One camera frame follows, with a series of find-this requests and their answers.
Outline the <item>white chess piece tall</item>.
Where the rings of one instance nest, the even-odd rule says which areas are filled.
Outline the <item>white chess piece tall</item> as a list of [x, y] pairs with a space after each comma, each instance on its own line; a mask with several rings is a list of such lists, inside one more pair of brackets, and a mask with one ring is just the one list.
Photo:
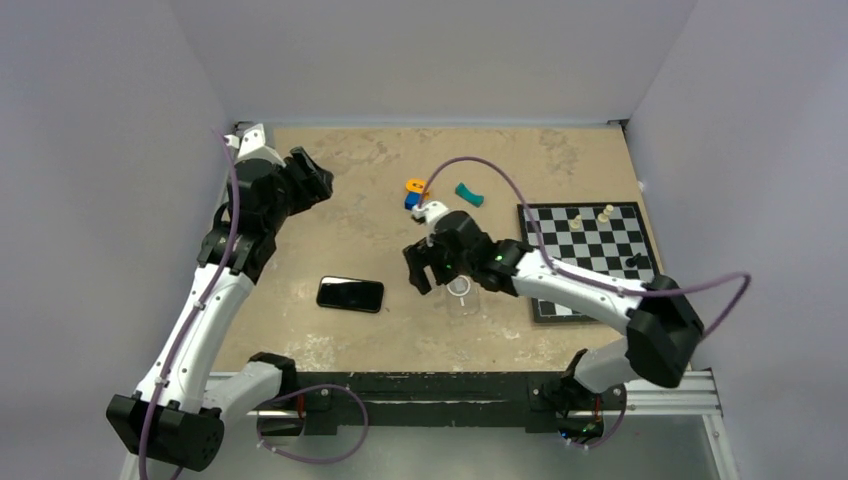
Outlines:
[[611, 220], [611, 215], [615, 212], [615, 206], [612, 204], [605, 205], [602, 210], [597, 214], [596, 220], [599, 223], [607, 224]]

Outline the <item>teal curved toy block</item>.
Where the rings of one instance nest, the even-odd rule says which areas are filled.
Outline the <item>teal curved toy block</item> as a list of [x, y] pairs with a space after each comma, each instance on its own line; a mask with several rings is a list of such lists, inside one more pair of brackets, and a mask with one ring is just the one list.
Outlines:
[[464, 183], [459, 183], [456, 186], [455, 194], [476, 208], [481, 207], [485, 201], [484, 196], [474, 193]]

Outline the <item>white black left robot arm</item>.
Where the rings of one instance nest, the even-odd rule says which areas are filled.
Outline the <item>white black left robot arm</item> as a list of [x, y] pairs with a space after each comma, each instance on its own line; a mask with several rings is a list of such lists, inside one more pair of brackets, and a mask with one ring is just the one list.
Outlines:
[[287, 157], [232, 160], [228, 199], [213, 216], [192, 287], [160, 355], [129, 395], [116, 394], [106, 416], [139, 476], [153, 465], [200, 472], [216, 457], [228, 427], [267, 402], [284, 409], [297, 399], [292, 359], [260, 352], [240, 372], [206, 387], [223, 339], [276, 250], [284, 221], [332, 195], [333, 175], [301, 147]]

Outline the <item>blue toy block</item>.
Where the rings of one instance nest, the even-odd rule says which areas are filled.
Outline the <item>blue toy block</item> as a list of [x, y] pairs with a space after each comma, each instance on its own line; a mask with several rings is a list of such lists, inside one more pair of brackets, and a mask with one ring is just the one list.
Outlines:
[[421, 199], [421, 194], [417, 192], [408, 192], [404, 199], [404, 208], [406, 210], [411, 210], [415, 205], [419, 203]]

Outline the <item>black chess piece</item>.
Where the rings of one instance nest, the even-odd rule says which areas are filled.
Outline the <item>black chess piece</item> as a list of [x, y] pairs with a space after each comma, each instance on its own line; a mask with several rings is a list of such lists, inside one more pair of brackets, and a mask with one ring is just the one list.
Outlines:
[[636, 253], [636, 254], [634, 254], [632, 257], [628, 258], [628, 259], [625, 261], [625, 265], [626, 265], [627, 267], [629, 267], [629, 268], [636, 268], [636, 267], [639, 265], [639, 262], [641, 261], [641, 258], [642, 258], [642, 254], [641, 254], [641, 253]]

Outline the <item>black front mounting bar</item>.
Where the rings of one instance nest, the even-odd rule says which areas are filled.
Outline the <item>black front mounting bar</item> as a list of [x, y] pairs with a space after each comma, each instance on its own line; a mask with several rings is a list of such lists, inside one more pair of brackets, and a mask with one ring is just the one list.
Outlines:
[[569, 396], [563, 375], [530, 372], [300, 372], [290, 400], [262, 408], [291, 411], [308, 435], [341, 426], [521, 428], [580, 432], [600, 415], [624, 409], [623, 385]]

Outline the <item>black phone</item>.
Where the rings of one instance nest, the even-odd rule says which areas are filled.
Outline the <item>black phone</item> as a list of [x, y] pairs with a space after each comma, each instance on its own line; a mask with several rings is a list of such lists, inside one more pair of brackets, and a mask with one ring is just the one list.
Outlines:
[[320, 280], [316, 304], [323, 308], [362, 313], [379, 313], [385, 286], [373, 280], [324, 276]]

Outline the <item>black white chessboard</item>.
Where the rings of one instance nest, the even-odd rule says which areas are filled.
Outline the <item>black white chessboard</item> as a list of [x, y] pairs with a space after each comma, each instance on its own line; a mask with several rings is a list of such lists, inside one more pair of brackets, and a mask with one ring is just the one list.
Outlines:
[[[602, 208], [612, 204], [615, 212], [607, 224], [596, 220]], [[638, 203], [571, 202], [532, 203], [529, 212], [517, 206], [522, 240], [543, 246], [547, 253], [571, 265], [626, 280], [649, 282], [661, 273], [649, 229]], [[569, 222], [582, 216], [582, 229], [572, 230]], [[625, 261], [636, 253], [642, 258], [636, 268]]]

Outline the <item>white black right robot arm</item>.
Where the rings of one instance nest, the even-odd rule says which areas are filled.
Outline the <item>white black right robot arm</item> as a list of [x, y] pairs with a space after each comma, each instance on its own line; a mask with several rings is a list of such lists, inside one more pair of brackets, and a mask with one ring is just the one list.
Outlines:
[[555, 260], [522, 241], [494, 241], [467, 212], [438, 201], [413, 208], [411, 217], [427, 228], [403, 250], [409, 282], [420, 294], [465, 276], [489, 292], [569, 307], [620, 333], [604, 347], [579, 351], [558, 380], [540, 387], [546, 407], [568, 414], [636, 379], [680, 385], [704, 326], [671, 278], [619, 279]]

